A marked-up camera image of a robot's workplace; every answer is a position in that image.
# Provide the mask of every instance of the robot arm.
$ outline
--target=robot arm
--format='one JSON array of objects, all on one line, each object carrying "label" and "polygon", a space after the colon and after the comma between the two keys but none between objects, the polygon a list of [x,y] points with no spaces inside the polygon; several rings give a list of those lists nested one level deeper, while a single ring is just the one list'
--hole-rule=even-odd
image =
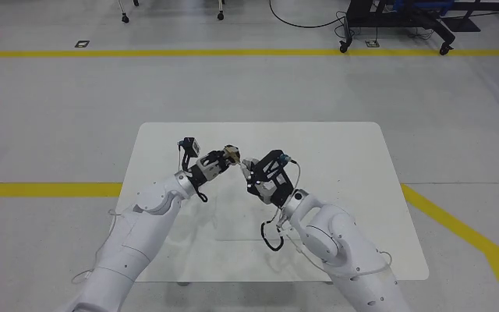
[{"label": "robot arm", "polygon": [[77,297],[60,312],[118,312],[139,274],[156,257],[179,213],[182,200],[198,194],[199,187],[239,163],[239,150],[231,145],[212,151],[187,168],[197,157],[193,138],[179,143],[185,156],[182,170],[137,193],[136,203],[117,215],[115,226],[102,247],[100,258]]},{"label": "robot arm", "polygon": [[[360,232],[350,214],[292,186],[284,170],[289,161],[294,162],[276,150],[261,161],[242,162],[248,192],[281,211],[278,231],[289,222],[307,249],[322,260],[324,271],[356,311],[409,312],[390,263]],[[320,210],[304,224],[304,217],[315,207]],[[269,245],[274,251],[280,246]]]}]

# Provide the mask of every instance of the white table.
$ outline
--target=white table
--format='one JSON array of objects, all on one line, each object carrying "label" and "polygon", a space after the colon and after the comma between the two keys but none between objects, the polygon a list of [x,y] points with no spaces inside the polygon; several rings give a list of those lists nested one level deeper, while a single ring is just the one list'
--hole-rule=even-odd
[{"label": "white table", "polygon": [[[300,188],[349,210],[367,237],[391,253],[397,279],[428,277],[414,224],[376,123],[144,123],[117,212],[128,207],[144,185],[177,172],[176,142],[183,137],[196,137],[201,154],[226,144],[239,147],[243,158],[262,158],[272,149],[282,149],[302,166]],[[289,166],[288,174],[294,182],[293,167]],[[207,183],[202,191],[208,203],[197,197],[184,202],[165,245],[138,282],[329,281],[291,242],[285,242],[277,253],[265,246],[260,223],[271,218],[275,208],[246,192],[238,167]],[[272,227],[268,229],[268,236],[277,239]]]}]

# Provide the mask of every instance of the cart wheel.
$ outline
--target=cart wheel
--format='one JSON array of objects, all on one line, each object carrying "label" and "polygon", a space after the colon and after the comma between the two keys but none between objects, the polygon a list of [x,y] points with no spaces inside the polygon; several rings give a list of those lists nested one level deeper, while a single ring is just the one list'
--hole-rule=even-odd
[{"label": "cart wheel", "polygon": [[446,55],[450,50],[454,50],[448,43],[444,42],[440,48],[440,55]]},{"label": "cart wheel", "polygon": [[347,47],[347,45],[346,45],[346,44],[342,44],[342,45],[340,46],[340,52],[341,52],[341,53],[345,53],[348,49],[349,49],[349,47]]}]

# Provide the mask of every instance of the yellow floor line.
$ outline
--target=yellow floor line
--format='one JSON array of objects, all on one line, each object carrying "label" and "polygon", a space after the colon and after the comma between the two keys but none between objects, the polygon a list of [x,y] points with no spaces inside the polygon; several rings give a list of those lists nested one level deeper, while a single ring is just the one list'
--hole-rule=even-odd
[{"label": "yellow floor line", "polygon": [[[326,56],[344,55],[335,49],[214,49],[214,50],[68,50],[0,51],[0,58],[145,58],[187,56]],[[430,49],[350,49],[351,56],[440,56]],[[453,50],[446,56],[499,56],[498,49]]]},{"label": "yellow floor line", "polygon": [[0,197],[118,197],[121,183],[0,183]]},{"label": "yellow floor line", "polygon": [[420,209],[430,218],[442,224],[455,235],[473,245],[476,249],[482,251],[489,261],[496,279],[499,281],[499,246],[494,244],[494,242],[487,237],[467,226],[465,223],[459,221],[452,214],[449,214],[444,209],[421,196],[415,190],[405,184],[401,184],[401,186],[405,200],[407,200],[408,203]]},{"label": "yellow floor line", "polygon": [[[415,190],[401,186],[408,203],[481,250],[499,280],[499,246]],[[0,197],[118,197],[121,188],[121,183],[0,183]]]}]

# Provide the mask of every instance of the concrete floor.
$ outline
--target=concrete floor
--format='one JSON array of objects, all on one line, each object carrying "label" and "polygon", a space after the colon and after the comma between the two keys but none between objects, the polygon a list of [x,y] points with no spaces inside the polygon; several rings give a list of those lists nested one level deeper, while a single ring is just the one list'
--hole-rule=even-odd
[{"label": "concrete floor", "polygon": [[[0,50],[338,48],[331,28],[279,23],[264,0],[3,1]],[[344,0],[284,2],[295,23],[324,23]],[[497,16],[456,48],[499,48]],[[374,32],[363,30],[352,48]],[[380,30],[382,48],[438,48]],[[371,121],[401,183],[412,183],[499,243],[497,57],[0,58],[0,181],[121,182],[143,122]],[[108,231],[115,198],[0,198],[0,310],[50,311],[75,294]],[[401,282],[414,311],[495,311],[484,255],[411,207],[430,268]],[[123,311],[349,310],[323,283],[136,283]]]}]

